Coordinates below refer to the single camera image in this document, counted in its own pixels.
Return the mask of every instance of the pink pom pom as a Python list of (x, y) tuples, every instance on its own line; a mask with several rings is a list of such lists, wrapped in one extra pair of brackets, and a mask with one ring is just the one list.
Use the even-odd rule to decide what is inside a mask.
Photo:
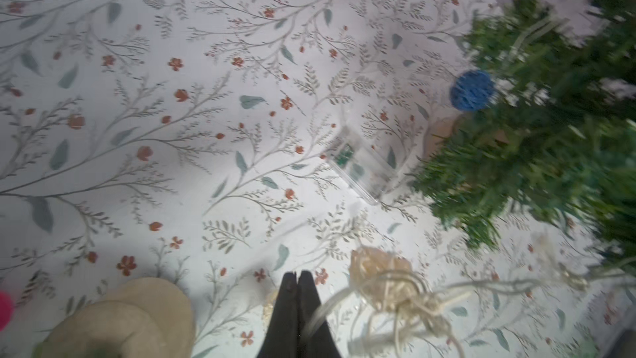
[(5, 292), (0, 292), (0, 330), (11, 321), (13, 314), (13, 302), (11, 296)]

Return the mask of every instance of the table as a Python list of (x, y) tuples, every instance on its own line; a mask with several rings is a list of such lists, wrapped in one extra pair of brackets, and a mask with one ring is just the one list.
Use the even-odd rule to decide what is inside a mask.
[[(493, 0), (2, 6), (0, 289), (17, 307), (2, 357), (29, 356), (63, 318), (140, 276), (191, 299), (193, 356), (254, 357), (282, 274), (311, 269), (325, 300), (361, 243), (401, 254), (429, 285), (533, 276), (547, 251), (577, 271), (597, 260), (581, 226), (571, 240), (522, 213), (501, 219), (498, 252), (467, 251), (408, 187), (426, 131), (457, 115), (449, 86), (470, 68), (460, 37)], [(400, 169), (377, 206), (326, 163), (345, 125)], [(609, 284), (544, 287), (473, 294), (448, 315), (469, 357), (567, 357), (607, 348), (633, 302)], [(343, 356), (360, 307), (330, 316)], [(403, 355), (457, 351), (433, 338)]]

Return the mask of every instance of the plastic packaging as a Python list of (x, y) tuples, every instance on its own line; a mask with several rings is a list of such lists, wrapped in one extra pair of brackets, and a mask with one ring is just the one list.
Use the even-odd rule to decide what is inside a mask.
[(364, 201), (377, 205), (397, 172), (350, 128), (345, 127), (337, 141), (329, 158), (331, 167)]

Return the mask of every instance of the beige felt circle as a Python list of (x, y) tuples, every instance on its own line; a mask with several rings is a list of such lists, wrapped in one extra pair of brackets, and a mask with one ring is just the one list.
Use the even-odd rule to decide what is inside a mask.
[(189, 358), (195, 338), (190, 300), (173, 283), (161, 278), (139, 278), (109, 291), (104, 300), (138, 306), (155, 320), (168, 344), (171, 358)]
[(71, 315), (44, 341), (42, 358), (100, 356), (169, 358), (162, 331), (147, 312), (119, 301), (102, 301)]
[(453, 133), (454, 117), (440, 119), (428, 126), (424, 134), (424, 159), (435, 155), (444, 143), (444, 139)]

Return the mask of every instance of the blue ornament ball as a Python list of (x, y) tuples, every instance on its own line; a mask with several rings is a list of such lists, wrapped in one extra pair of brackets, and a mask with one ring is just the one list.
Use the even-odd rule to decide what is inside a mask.
[(495, 83), (486, 71), (465, 72), (450, 89), (450, 102), (461, 111), (476, 111), (488, 105), (495, 93)]

